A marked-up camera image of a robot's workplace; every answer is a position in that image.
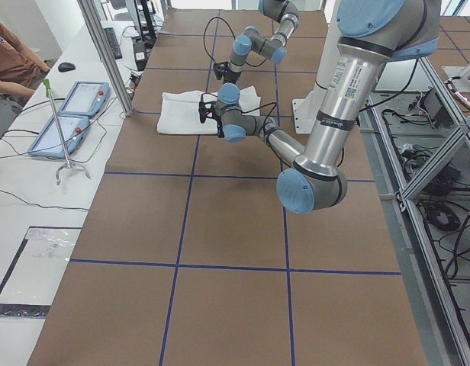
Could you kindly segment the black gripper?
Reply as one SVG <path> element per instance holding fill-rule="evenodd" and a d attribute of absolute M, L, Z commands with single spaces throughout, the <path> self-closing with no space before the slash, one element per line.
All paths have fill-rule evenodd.
<path fill-rule="evenodd" d="M 222 119 L 221 119 L 221 113 L 218 113 L 216 111 L 213 112 L 213 118 L 216 120 L 217 122 L 217 136 L 219 138 L 224 138 L 224 131 L 223 131 L 223 123 L 222 123 Z"/>
<path fill-rule="evenodd" d="M 239 78 L 241 76 L 240 72 L 234 72 L 230 69 L 225 69 L 223 71 L 223 83 L 232 83 L 232 84 L 237 84 Z"/>

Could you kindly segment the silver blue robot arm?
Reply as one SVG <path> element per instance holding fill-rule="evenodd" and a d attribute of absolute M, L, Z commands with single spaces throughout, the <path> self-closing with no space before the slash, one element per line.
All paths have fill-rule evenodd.
<path fill-rule="evenodd" d="M 217 80 L 236 84 L 251 52 L 257 53 L 274 64 L 279 64 L 287 53 L 288 38 L 298 28 L 299 12 L 291 1 L 259 1 L 259 12 L 279 23 L 271 38 L 264 38 L 255 26 L 247 27 L 235 37 L 228 61 L 214 64 Z"/>
<path fill-rule="evenodd" d="M 332 207 L 347 192 L 346 177 L 337 161 L 356 124 L 359 111 L 389 62 L 432 54 L 439 40 L 438 1 L 343 1 L 335 10 L 339 57 L 330 72 L 321 106 L 308 141 L 300 144 L 269 117 L 246 114 L 240 106 L 237 80 L 250 53 L 273 63 L 286 54 L 286 43 L 299 24 L 290 1 L 262 1 L 259 10 L 278 22 L 270 38 L 248 27 L 235 38 L 229 60 L 215 66 L 223 85 L 201 120 L 217 122 L 218 134 L 229 142 L 257 136 L 288 168 L 276 184 L 282 205 L 296 214 Z"/>

